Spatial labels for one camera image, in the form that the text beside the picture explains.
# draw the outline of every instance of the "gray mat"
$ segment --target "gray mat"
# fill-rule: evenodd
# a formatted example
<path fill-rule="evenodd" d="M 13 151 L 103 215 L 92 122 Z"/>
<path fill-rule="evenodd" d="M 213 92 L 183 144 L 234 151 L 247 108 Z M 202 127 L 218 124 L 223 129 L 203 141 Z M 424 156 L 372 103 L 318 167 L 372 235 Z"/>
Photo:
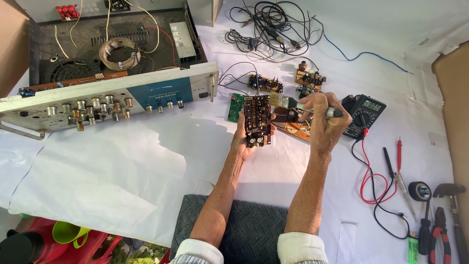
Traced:
<path fill-rule="evenodd" d="M 189 238 L 208 196 L 189 194 L 182 200 L 176 222 L 170 259 Z M 277 240 L 285 229 L 287 208 L 234 200 L 220 245 L 226 264 L 280 264 Z"/>

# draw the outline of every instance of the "hand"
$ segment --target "hand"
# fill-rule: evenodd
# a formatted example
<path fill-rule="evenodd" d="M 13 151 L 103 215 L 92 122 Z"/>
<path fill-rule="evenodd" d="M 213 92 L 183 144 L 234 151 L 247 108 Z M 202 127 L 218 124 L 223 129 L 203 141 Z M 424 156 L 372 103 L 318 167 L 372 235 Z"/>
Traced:
<path fill-rule="evenodd" d="M 301 99 L 300 102 L 305 104 L 305 109 L 314 110 L 310 128 L 311 154 L 329 156 L 344 130 L 352 122 L 352 117 L 333 93 L 312 93 Z M 325 114 L 329 106 L 342 110 L 344 115 L 342 117 L 326 117 Z M 305 111 L 299 121 L 304 121 L 310 115 L 312 115 L 310 112 Z"/>
<path fill-rule="evenodd" d="M 271 120 L 275 119 L 274 114 L 271 114 L 270 117 Z M 277 127 L 271 124 L 270 130 L 270 135 L 273 136 Z M 247 161 L 254 153 L 254 150 L 256 150 L 256 147 L 246 147 L 246 138 L 246 130 L 244 129 L 244 113 L 239 112 L 238 128 L 236 129 L 233 141 L 231 142 L 231 151 L 233 151 L 233 153 L 239 156 L 243 161 Z"/>

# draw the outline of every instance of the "green cup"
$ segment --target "green cup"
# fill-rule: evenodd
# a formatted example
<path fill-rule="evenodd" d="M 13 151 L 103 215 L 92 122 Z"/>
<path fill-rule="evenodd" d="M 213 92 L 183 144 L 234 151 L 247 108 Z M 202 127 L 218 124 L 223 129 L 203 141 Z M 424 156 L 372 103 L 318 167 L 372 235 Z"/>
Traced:
<path fill-rule="evenodd" d="M 57 221 L 52 229 L 52 237 L 60 244 L 67 244 L 73 241 L 73 246 L 80 248 L 85 244 L 90 230 L 89 228 L 79 227 L 71 223 Z M 81 245 L 78 245 L 77 239 L 82 236 L 85 236 L 83 242 Z"/>

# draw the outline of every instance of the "paintbrush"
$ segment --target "paintbrush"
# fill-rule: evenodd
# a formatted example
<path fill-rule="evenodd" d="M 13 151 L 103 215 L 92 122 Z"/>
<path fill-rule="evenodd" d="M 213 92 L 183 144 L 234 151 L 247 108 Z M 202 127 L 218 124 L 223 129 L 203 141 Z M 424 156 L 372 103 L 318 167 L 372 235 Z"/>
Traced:
<path fill-rule="evenodd" d="M 295 99 L 288 97 L 288 96 L 282 96 L 278 93 L 270 93 L 269 97 L 269 104 L 271 106 L 278 106 L 282 108 L 287 108 L 287 109 L 293 109 L 293 108 L 299 108 L 303 109 L 305 111 L 308 111 L 310 113 L 314 114 L 313 109 L 304 109 L 304 104 L 296 101 Z M 334 107 L 330 107 L 327 109 L 327 112 L 325 114 L 326 117 L 341 117 L 344 113 Z"/>

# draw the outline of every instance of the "shirt sleeve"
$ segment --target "shirt sleeve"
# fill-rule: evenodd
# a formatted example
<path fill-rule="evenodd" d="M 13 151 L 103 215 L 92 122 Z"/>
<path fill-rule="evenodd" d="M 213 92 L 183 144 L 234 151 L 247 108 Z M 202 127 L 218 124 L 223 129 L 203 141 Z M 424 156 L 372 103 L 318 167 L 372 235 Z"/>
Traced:
<path fill-rule="evenodd" d="M 196 239 L 184 240 L 177 249 L 172 264 L 223 264 L 224 259 L 218 248 Z"/>
<path fill-rule="evenodd" d="M 281 264 L 328 264 L 320 237 L 302 232 L 279 236 L 277 251 Z"/>

